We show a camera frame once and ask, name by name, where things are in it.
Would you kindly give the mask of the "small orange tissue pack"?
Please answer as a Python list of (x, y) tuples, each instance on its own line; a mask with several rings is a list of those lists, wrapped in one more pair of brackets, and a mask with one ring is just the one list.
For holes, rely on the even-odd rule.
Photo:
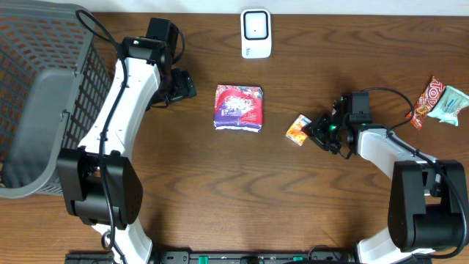
[(286, 132), (286, 137), (299, 146), (302, 146), (308, 135), (303, 131), (304, 127), (309, 125), (311, 120), (300, 114), (298, 118), (290, 125)]

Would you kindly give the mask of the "red purple floral packet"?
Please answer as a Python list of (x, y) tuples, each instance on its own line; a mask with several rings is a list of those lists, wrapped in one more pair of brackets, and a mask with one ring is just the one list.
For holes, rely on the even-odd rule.
[(259, 133), (263, 125), (263, 98), (261, 87), (218, 85), (213, 116), (215, 129)]

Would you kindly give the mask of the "orange Top chocolate bar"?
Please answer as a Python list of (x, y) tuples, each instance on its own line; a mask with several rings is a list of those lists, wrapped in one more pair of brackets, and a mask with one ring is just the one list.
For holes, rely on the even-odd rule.
[(433, 76), (426, 89), (414, 104), (414, 110), (410, 111), (406, 116), (415, 128), (418, 130), (422, 129), (425, 118), (436, 106), (445, 90), (446, 85)]

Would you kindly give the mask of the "teal snack packet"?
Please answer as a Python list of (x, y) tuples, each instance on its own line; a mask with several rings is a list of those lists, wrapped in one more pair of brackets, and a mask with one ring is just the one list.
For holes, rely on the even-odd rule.
[(466, 107), (468, 107), (468, 96), (452, 86), (447, 86), (428, 116), (457, 127), (459, 125), (457, 115)]

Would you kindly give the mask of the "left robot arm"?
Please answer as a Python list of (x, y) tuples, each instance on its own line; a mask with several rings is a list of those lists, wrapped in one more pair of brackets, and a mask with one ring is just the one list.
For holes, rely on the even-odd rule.
[(126, 37), (113, 84), (77, 148), (63, 148), (56, 170), (71, 216), (100, 233), (101, 253), (66, 254), (66, 263), (150, 263), (153, 242), (139, 220), (143, 186), (131, 163), (146, 111), (192, 98), (190, 74), (173, 66), (177, 37)]

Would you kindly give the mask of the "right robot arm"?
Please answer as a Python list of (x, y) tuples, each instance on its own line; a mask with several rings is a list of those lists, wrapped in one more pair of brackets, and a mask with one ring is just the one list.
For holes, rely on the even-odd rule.
[(360, 263), (448, 259), (468, 244), (465, 170), (403, 142), (382, 125), (354, 123), (349, 115), (320, 117), (303, 128), (321, 149), (373, 163), (391, 179), (387, 226), (355, 246)]

